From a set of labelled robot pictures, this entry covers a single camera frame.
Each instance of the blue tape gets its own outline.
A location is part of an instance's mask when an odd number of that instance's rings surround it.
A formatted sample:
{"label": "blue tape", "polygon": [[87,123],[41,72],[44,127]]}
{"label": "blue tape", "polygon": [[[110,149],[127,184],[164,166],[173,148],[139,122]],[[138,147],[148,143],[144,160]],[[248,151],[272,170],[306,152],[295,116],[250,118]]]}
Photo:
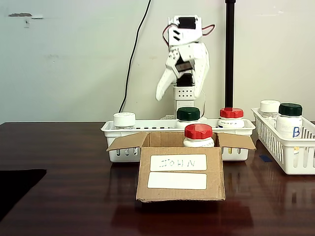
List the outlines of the blue tape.
{"label": "blue tape", "polygon": [[264,162],[272,162],[272,160],[266,156],[266,155],[259,155],[259,157],[261,158],[261,160],[263,160]]}

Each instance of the black pole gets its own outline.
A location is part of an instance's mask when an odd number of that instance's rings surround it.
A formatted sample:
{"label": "black pole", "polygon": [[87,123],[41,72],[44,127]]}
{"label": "black pole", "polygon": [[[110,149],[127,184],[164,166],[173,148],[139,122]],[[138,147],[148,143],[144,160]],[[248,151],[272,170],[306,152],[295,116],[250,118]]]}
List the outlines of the black pole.
{"label": "black pole", "polygon": [[233,107],[234,7],[236,0],[225,0],[225,107]]}

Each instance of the black object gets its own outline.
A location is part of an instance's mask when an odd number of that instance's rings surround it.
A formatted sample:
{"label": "black object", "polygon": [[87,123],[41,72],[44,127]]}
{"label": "black object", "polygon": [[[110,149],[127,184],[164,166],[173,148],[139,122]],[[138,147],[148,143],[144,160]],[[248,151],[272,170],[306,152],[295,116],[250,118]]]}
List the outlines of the black object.
{"label": "black object", "polygon": [[46,174],[46,170],[0,171],[0,221]]}
{"label": "black object", "polygon": [[279,114],[290,117],[299,117],[302,115],[302,106],[295,103],[281,103]]}
{"label": "black object", "polygon": [[200,119],[200,110],[197,107],[180,107],[176,112],[177,119],[192,121]]}
{"label": "black object", "polygon": [[136,47],[137,47],[137,43],[138,43],[138,37],[139,37],[139,32],[140,32],[140,29],[141,29],[141,26],[143,25],[143,22],[144,20],[146,19],[147,17],[147,14],[148,14],[148,11],[149,11],[149,7],[151,5],[151,1],[152,0],[149,0],[148,1],[148,5],[147,5],[147,8],[144,12],[144,15],[142,17],[142,20],[138,26],[138,29],[137,29],[137,33],[136,33],[136,39],[134,41],[134,45],[133,45],[133,48],[132,48],[132,52],[131,52],[131,56],[130,56],[130,59],[129,59],[129,64],[128,64],[128,71],[127,71],[127,77],[126,77],[126,84],[125,84],[125,92],[124,92],[124,98],[123,98],[123,101],[119,107],[119,111],[118,112],[122,112],[123,111],[123,108],[125,106],[125,102],[126,102],[126,99],[127,99],[127,92],[128,92],[128,84],[129,84],[129,75],[130,75],[130,70],[131,70],[131,63],[132,63],[132,59],[133,59],[133,56],[134,56],[134,52],[136,51]]}
{"label": "black object", "polygon": [[178,28],[196,29],[196,19],[194,17],[179,17],[178,21]]}
{"label": "black object", "polygon": [[190,63],[190,61],[183,61],[182,57],[179,57],[175,67],[178,70],[178,72],[192,70],[192,64]]}
{"label": "black object", "polygon": [[192,84],[192,74],[185,73],[181,76],[181,78],[177,79],[176,86],[177,87],[191,87]]}
{"label": "black object", "polygon": [[225,107],[233,107],[234,15],[236,0],[225,0]]}

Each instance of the black cable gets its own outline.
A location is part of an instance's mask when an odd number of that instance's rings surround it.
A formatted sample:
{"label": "black cable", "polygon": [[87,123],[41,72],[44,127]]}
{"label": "black cable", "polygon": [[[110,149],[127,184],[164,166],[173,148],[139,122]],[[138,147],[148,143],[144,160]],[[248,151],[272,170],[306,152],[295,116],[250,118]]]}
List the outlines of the black cable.
{"label": "black cable", "polygon": [[122,104],[120,105],[119,112],[122,112],[122,110],[124,108],[124,105],[125,105],[125,102],[126,102],[126,99],[127,99],[127,91],[128,91],[128,82],[129,82],[129,75],[130,75],[130,70],[131,70],[131,63],[132,63],[134,52],[135,52],[136,47],[137,47],[139,32],[140,32],[140,29],[141,29],[141,26],[142,26],[144,20],[147,17],[147,14],[148,14],[148,11],[149,11],[149,7],[151,5],[151,1],[152,0],[148,1],[148,5],[147,5],[147,8],[146,8],[146,11],[144,12],[142,20],[141,20],[141,22],[140,22],[140,24],[138,26],[138,29],[137,29],[136,39],[135,39],[135,42],[134,42],[134,45],[133,45],[133,49],[132,49],[132,53],[131,53],[131,56],[130,56],[130,59],[129,59],[128,72],[127,72],[127,78],[126,78],[126,86],[125,86],[125,95],[124,95],[124,99],[122,101]]}

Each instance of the green cap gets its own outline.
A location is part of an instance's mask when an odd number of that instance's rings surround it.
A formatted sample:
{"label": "green cap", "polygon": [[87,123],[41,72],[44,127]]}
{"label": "green cap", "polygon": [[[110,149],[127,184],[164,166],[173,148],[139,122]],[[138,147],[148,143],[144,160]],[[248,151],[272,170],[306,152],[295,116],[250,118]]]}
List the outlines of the green cap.
{"label": "green cap", "polygon": [[181,107],[177,110],[177,119],[193,121],[200,119],[200,110],[197,107]]}
{"label": "green cap", "polygon": [[295,103],[281,103],[279,113],[284,116],[299,117],[302,115],[302,106]]}

